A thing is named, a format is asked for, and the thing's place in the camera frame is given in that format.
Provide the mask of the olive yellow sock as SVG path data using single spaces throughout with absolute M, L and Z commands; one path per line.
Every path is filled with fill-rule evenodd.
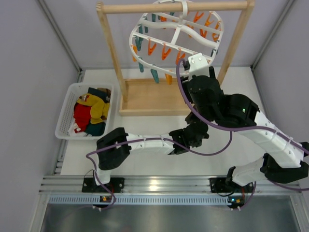
M 103 99 L 90 93 L 83 94 L 77 100 L 78 104 L 90 107 L 90 122 L 98 124 L 108 117 L 110 103 L 105 103 Z

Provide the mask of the red sock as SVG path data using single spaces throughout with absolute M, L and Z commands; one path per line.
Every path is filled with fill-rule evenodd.
M 91 107 L 76 103 L 74 106 L 74 113 L 73 118 L 75 119 L 75 128 L 74 131 L 76 133 L 84 132 L 86 127 L 90 123 L 91 114 L 90 114 Z

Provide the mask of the white plastic basket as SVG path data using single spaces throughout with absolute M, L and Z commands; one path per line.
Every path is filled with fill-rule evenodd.
M 69 86 L 56 125 L 55 136 L 63 140 L 98 140 L 101 136 L 92 136 L 82 133 L 81 135 L 70 134 L 70 128 L 73 126 L 75 119 L 73 118 L 74 105 L 82 94 L 86 94 L 89 88 L 106 88 L 111 91 L 110 109 L 108 111 L 105 130 L 102 135 L 108 131 L 112 116 L 111 112 L 114 109 L 115 91 L 114 85 L 109 83 L 74 83 Z

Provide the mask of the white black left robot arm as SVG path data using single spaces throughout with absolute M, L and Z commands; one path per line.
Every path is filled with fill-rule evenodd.
M 208 125 L 198 118 L 188 119 L 187 126 L 183 129 L 157 136 L 137 135 L 127 133 L 123 127 L 116 128 L 97 140 L 97 150 L 112 145 L 115 147 L 97 153 L 95 183 L 98 186 L 108 184 L 112 170 L 118 168 L 129 155 L 179 155 L 190 148 L 200 147 L 202 140 L 208 138 Z

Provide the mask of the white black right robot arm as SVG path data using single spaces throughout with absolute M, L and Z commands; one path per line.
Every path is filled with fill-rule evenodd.
M 224 94 L 213 67 L 209 75 L 181 77 L 176 71 L 177 84 L 191 110 L 186 118 L 195 123 L 189 134 L 198 139 L 212 126 L 222 131 L 238 133 L 259 146 L 264 154 L 256 161 L 229 168 L 225 178 L 228 188 L 243 187 L 258 180 L 288 184 L 308 177 L 307 142 L 298 143 L 271 123 L 258 105 L 243 94 Z

